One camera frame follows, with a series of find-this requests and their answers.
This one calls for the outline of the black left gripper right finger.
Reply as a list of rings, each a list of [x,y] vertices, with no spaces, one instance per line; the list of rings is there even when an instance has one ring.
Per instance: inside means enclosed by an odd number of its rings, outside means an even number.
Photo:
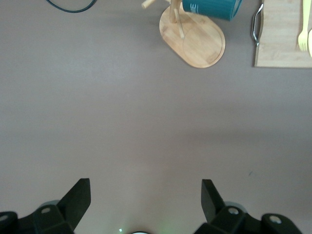
[[[302,234],[283,215],[267,213],[258,220],[237,205],[227,205],[210,179],[201,182],[201,206],[206,222],[195,234]]]

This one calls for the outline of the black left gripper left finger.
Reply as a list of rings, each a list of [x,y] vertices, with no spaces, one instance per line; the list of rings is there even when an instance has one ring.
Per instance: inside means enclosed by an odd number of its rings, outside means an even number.
[[[45,202],[23,218],[0,212],[0,234],[75,234],[90,204],[90,179],[81,178],[61,200]]]

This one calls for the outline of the teal ribbed cup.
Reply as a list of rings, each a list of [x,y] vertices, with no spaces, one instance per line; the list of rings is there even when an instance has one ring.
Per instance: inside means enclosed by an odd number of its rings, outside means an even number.
[[[185,12],[231,21],[243,0],[182,0]]]

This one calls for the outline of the brown table mat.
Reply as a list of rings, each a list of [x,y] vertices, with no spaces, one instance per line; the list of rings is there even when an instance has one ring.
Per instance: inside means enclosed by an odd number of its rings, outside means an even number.
[[[216,20],[226,48],[207,69],[161,38],[167,2],[142,2],[0,0],[0,211],[28,215],[89,178],[77,234],[193,234],[211,179],[312,234],[312,69],[253,66],[260,0]]]

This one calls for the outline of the wooden mug tree stand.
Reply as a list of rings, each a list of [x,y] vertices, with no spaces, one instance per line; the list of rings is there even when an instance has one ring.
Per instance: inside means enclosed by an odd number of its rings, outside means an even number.
[[[225,36],[209,17],[184,11],[182,0],[164,0],[169,6],[159,20],[162,39],[187,64],[208,68],[225,51]]]

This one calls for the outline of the yellow plastic fork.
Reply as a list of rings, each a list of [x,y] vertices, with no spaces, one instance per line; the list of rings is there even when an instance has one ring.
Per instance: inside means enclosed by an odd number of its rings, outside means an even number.
[[[308,24],[312,0],[302,0],[302,30],[298,36],[298,46],[301,52],[308,49]]]

